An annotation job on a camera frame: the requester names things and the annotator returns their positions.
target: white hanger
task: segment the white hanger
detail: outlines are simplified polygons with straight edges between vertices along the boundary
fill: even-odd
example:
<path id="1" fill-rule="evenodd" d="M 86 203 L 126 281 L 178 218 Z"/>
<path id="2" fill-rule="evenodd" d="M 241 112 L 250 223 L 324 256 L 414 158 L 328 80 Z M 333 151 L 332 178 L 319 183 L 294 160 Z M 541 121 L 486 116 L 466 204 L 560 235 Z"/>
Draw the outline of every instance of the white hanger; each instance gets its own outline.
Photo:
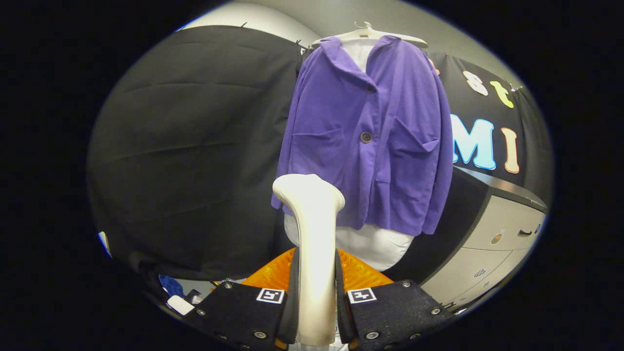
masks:
<path id="1" fill-rule="evenodd" d="M 355 26 L 358 29 L 356 29 L 353 32 L 339 34 L 335 37 L 340 39 L 340 41 L 344 42 L 344 41 L 351 40 L 351 39 L 359 39 L 361 37 L 371 37 L 371 38 L 379 39 L 380 37 L 383 37 L 383 36 L 395 36 L 395 37 L 400 37 L 402 40 L 405 40 L 407 42 L 411 42 L 412 44 L 420 48 L 425 48 L 429 46 L 427 42 L 425 42 L 424 40 L 420 38 L 416 38 L 412 36 L 405 36 L 403 34 L 394 34 L 394 33 L 375 31 L 370 23 L 368 22 L 364 22 L 364 23 L 365 23 L 365 26 L 360 27 L 358 26 L 357 22 L 354 22 Z M 318 39 L 317 41 L 313 42 L 312 47 L 317 48 L 321 44 L 321 40 L 322 39 Z"/>

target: purple jacket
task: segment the purple jacket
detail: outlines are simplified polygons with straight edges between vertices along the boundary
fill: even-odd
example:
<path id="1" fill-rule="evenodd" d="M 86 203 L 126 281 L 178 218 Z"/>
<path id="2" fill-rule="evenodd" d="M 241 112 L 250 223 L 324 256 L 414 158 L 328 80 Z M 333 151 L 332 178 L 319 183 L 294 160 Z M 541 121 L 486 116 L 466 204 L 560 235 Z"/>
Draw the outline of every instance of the purple jacket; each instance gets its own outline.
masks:
<path id="1" fill-rule="evenodd" d="M 425 54 L 383 36 L 362 72 L 337 37 L 295 86 L 276 178 L 316 174 L 344 195 L 336 225 L 433 234 L 453 167 L 449 103 Z M 271 204 L 292 215 L 273 194 Z"/>

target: drawer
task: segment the drawer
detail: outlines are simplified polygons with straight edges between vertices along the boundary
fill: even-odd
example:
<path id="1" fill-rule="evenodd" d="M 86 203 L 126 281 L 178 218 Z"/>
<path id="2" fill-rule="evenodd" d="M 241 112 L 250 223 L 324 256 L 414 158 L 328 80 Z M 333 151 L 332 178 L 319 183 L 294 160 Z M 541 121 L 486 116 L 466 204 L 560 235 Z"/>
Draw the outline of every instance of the drawer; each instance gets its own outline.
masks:
<path id="1" fill-rule="evenodd" d="M 460 296 L 444 302 L 444 304 L 446 305 L 453 302 L 457 306 L 461 306 L 478 298 L 479 296 L 493 288 L 503 278 L 505 278 L 507 274 L 509 274 L 514 268 L 516 268 L 516 266 L 518 266 L 520 261 L 527 255 L 528 252 L 528 249 L 512 251 L 512 253 L 509 254 L 509 256 L 500 264 L 500 266 L 493 270 L 492 273 L 490 273 L 487 277 L 483 278 L 483 280 L 481 280 L 477 285 L 473 286 L 471 289 L 464 292 Z"/>
<path id="2" fill-rule="evenodd" d="M 446 302 L 487 277 L 509 254 L 509 251 L 461 248 L 421 288 L 436 301 Z"/>
<path id="3" fill-rule="evenodd" d="M 544 218 L 544 213 L 529 206 L 492 196 L 479 223 L 462 246 L 501 251 L 528 249 L 541 232 Z M 520 231 L 531 234 L 522 235 Z"/>

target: black fabric backdrop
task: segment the black fabric backdrop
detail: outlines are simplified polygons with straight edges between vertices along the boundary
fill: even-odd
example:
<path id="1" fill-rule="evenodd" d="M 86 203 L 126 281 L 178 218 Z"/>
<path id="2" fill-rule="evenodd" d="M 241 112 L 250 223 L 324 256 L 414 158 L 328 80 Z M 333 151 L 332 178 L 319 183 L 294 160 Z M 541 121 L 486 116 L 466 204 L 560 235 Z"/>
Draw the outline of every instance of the black fabric backdrop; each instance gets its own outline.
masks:
<path id="1" fill-rule="evenodd" d="M 475 166 L 472 155 L 468 163 L 464 163 L 457 146 L 455 153 L 459 160 L 455 166 L 481 172 L 507 182 L 519 185 L 540 197 L 547 206 L 552 203 L 552 186 L 554 179 L 554 158 L 548 127 L 545 123 L 541 110 L 536 105 L 530 91 L 526 87 L 513 87 L 504 78 L 467 62 L 458 57 L 444 53 L 430 53 L 429 58 L 433 61 L 436 69 L 440 70 L 440 79 L 444 85 L 451 113 L 459 117 L 468 133 L 478 119 L 485 119 L 494 125 L 492 131 L 492 143 L 496 168 L 492 170 Z M 483 82 L 487 89 L 484 96 L 470 87 L 466 82 L 464 71 L 475 74 Z M 496 81 L 509 93 L 507 98 L 513 104 L 513 108 L 507 107 L 501 102 L 491 81 Z M 505 169 L 507 160 L 506 141 L 501 128 L 513 130 L 517 138 L 517 160 L 520 170 L 511 173 Z"/>
<path id="2" fill-rule="evenodd" d="M 173 33 L 125 73 L 87 160 L 113 257 L 136 266 L 139 252 L 161 274 L 220 280 L 282 253 L 270 199 L 300 59 L 278 36 L 205 26 Z"/>

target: orange mesh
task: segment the orange mesh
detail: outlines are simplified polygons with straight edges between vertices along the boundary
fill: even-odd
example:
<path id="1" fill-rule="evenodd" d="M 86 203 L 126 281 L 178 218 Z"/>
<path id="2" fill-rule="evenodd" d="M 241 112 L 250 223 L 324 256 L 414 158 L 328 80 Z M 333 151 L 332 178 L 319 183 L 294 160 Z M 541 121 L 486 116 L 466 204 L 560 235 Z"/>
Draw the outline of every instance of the orange mesh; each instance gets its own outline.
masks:
<path id="1" fill-rule="evenodd" d="M 275 257 L 271 262 L 245 279 L 242 284 L 258 288 L 285 290 L 288 292 L 290 265 L 294 254 L 295 248 L 292 248 L 278 257 Z M 340 262 L 343 266 L 344 291 L 365 289 L 393 283 L 390 278 L 348 252 L 338 249 L 338 255 L 340 256 Z"/>
<path id="2" fill-rule="evenodd" d="M 378 287 L 393 283 L 390 278 L 350 253 L 338 249 L 338 255 L 343 265 L 344 291 Z"/>
<path id="3" fill-rule="evenodd" d="M 275 338 L 275 346 L 279 347 L 282 350 L 286 350 L 286 343 L 284 343 L 278 338 Z"/>
<path id="4" fill-rule="evenodd" d="M 290 263 L 293 260 L 295 248 L 275 257 L 264 267 L 251 274 L 242 282 L 251 287 L 285 290 L 288 292 L 288 279 L 290 278 Z"/>

